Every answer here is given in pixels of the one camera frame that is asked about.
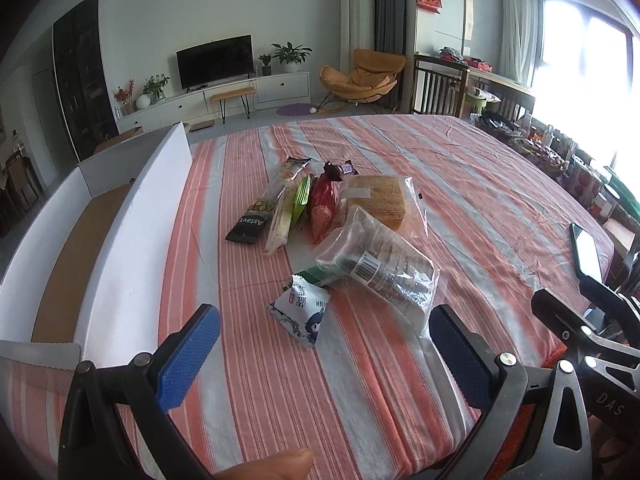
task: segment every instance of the phone screen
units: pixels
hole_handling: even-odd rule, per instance
[[[602,283],[602,272],[598,260],[598,251],[593,237],[580,226],[572,224],[572,233],[575,239],[576,266],[580,272],[591,276]]]

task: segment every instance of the curtain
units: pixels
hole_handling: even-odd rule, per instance
[[[356,48],[373,50],[374,0],[340,0],[340,72],[353,70]]]
[[[534,15],[531,0],[502,0],[504,21],[500,74],[518,83],[529,83],[530,51],[533,46]]]
[[[375,0],[374,47],[379,52],[404,56],[406,43],[406,0]],[[402,75],[388,95],[380,99],[387,108],[398,105]]]

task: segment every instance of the hand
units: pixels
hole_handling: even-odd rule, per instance
[[[301,447],[233,466],[214,476],[216,480],[305,480],[313,464],[313,451]]]

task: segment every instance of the white tv cabinet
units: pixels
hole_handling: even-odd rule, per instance
[[[145,132],[152,132],[164,126],[179,122],[200,123],[217,119],[220,114],[218,101],[211,102],[213,95],[229,92],[237,88],[252,86],[255,94],[249,98],[249,106],[255,110],[278,108],[283,105],[310,101],[309,72],[257,76],[236,80],[202,90],[182,92],[152,104],[117,121],[118,131],[142,126]],[[226,115],[244,114],[240,98],[228,99]]]

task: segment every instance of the blue gripper pad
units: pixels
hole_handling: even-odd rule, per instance
[[[220,336],[220,311],[211,305],[207,307],[158,374],[156,399],[165,413],[182,404]]]
[[[435,307],[431,311],[429,333],[466,402],[487,412],[494,402],[491,373],[444,309]]]

